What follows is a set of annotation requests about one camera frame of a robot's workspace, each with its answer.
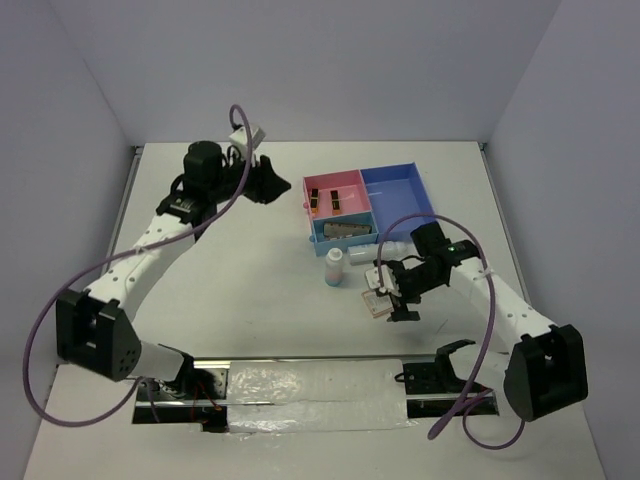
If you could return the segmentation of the pink compact label up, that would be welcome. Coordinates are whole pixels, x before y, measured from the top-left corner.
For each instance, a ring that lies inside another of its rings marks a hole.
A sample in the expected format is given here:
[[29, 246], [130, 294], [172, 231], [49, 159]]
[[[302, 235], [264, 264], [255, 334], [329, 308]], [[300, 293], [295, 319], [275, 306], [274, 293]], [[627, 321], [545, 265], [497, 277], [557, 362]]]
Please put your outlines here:
[[373, 318], [388, 315], [393, 311], [393, 302], [389, 295], [378, 295], [375, 290], [362, 293], [362, 299]]

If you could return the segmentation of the black gold lipstick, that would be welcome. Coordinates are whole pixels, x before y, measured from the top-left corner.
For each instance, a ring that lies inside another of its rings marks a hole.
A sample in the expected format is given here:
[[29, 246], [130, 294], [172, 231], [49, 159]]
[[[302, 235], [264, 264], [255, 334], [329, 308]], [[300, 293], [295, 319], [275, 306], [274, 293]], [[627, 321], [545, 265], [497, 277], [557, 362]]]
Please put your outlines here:
[[316, 217], [319, 211], [319, 190], [313, 188], [309, 195], [309, 211], [312, 217]]
[[331, 212], [333, 216], [339, 216], [342, 214], [342, 202], [340, 192], [338, 190], [330, 191], [331, 198]]

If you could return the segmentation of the long brown eyeshadow palette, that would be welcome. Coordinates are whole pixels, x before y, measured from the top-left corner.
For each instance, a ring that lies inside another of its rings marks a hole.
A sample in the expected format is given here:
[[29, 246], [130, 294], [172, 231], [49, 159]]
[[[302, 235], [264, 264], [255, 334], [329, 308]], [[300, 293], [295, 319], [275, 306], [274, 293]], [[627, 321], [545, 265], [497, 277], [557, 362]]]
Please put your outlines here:
[[342, 222], [326, 222], [323, 224], [323, 235], [330, 240], [369, 235], [373, 227], [368, 224]]

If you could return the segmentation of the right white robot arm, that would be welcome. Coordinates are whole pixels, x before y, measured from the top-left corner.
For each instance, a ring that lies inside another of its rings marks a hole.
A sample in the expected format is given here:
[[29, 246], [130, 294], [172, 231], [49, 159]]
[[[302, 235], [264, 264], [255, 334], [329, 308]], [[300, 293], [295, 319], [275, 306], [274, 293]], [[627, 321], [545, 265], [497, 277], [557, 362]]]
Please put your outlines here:
[[395, 302], [392, 322], [419, 320], [407, 305], [447, 286], [493, 324], [491, 332], [507, 347], [502, 390], [519, 418], [532, 422], [587, 398], [583, 338], [574, 326], [558, 326], [531, 307], [483, 263], [472, 241], [451, 241], [436, 222], [415, 229], [411, 239], [417, 265], [375, 260], [369, 280]]

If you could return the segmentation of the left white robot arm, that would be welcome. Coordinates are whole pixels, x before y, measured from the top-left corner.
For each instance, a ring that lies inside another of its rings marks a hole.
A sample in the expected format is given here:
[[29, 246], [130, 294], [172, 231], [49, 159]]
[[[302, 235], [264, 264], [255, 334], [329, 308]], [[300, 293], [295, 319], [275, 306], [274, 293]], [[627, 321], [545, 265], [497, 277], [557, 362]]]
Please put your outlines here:
[[169, 267], [187, 252], [218, 215], [218, 206], [244, 196], [269, 204], [290, 190], [271, 160], [246, 160], [237, 147], [212, 141], [189, 145], [183, 171], [171, 184], [130, 256], [111, 263], [85, 289], [64, 290], [56, 299], [59, 357], [112, 381], [149, 377], [173, 398], [196, 385], [191, 355], [142, 341], [133, 326], [146, 296]]

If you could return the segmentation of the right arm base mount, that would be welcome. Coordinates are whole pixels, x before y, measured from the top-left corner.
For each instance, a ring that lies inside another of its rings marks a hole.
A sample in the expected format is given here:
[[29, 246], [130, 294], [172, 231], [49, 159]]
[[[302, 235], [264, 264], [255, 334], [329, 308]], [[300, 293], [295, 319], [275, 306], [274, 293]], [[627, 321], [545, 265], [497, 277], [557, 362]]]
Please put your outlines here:
[[[462, 392], [478, 353], [475, 342], [458, 340], [439, 347], [434, 354], [404, 359], [393, 379], [404, 388], [407, 417], [419, 420], [444, 415]], [[509, 412], [501, 392], [506, 366], [506, 354], [486, 353], [467, 398], [471, 400], [484, 391], [489, 394], [471, 411], [473, 415], [500, 416]]]

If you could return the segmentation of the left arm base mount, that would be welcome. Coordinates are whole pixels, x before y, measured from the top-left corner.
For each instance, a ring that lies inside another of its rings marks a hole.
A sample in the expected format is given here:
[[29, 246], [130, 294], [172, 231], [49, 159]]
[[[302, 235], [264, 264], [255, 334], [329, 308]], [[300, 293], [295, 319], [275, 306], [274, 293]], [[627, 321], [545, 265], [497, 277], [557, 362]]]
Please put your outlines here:
[[133, 425], [189, 425], [208, 433], [229, 431], [228, 366], [196, 368], [185, 390], [159, 380], [138, 387]]

